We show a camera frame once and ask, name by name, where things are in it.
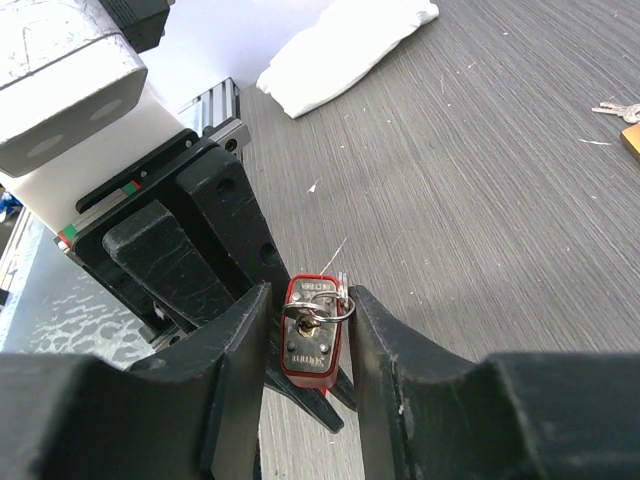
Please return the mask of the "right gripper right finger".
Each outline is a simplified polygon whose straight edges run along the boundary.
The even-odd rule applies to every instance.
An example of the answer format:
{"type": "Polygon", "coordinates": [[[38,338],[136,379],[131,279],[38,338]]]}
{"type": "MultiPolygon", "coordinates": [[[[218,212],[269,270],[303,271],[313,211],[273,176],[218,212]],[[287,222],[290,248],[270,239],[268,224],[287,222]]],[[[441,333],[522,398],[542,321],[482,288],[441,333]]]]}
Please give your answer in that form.
{"type": "Polygon", "coordinates": [[[635,353],[499,353],[479,363],[365,287],[349,324],[369,479],[635,479],[635,353]]]}

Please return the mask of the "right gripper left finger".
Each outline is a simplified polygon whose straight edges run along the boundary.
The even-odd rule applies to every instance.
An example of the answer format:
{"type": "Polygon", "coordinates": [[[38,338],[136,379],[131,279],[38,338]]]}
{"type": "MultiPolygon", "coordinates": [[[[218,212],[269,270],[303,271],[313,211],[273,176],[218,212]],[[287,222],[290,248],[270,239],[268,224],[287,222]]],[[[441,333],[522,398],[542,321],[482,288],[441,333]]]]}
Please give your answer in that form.
{"type": "Polygon", "coordinates": [[[5,479],[255,479],[271,288],[119,370],[3,354],[5,479]]]}

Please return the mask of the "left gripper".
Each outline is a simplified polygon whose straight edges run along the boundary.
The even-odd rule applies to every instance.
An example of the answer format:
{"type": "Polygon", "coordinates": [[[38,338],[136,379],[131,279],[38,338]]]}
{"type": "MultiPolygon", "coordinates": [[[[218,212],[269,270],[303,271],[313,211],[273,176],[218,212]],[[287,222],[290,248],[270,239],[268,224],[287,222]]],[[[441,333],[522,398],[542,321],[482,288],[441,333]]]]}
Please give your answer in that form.
{"type": "Polygon", "coordinates": [[[270,284],[266,384],[337,433],[344,423],[325,393],[356,407],[353,383],[340,366],[327,391],[295,386],[280,366],[280,320],[294,277],[234,155],[246,133],[238,119],[201,134],[180,131],[81,197],[78,218],[56,242],[144,322],[149,342],[172,329],[190,333],[256,284],[270,284]]]}

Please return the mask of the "brass padlock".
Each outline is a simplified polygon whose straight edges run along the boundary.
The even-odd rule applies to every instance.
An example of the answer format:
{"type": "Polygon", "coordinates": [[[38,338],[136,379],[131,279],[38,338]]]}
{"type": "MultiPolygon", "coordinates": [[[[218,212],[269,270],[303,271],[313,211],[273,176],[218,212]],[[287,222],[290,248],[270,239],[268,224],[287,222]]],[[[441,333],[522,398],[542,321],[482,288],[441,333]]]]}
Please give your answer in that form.
{"type": "Polygon", "coordinates": [[[619,117],[626,124],[619,134],[625,149],[639,161],[639,104],[622,105],[612,102],[600,102],[591,111],[598,114],[619,117]]]}

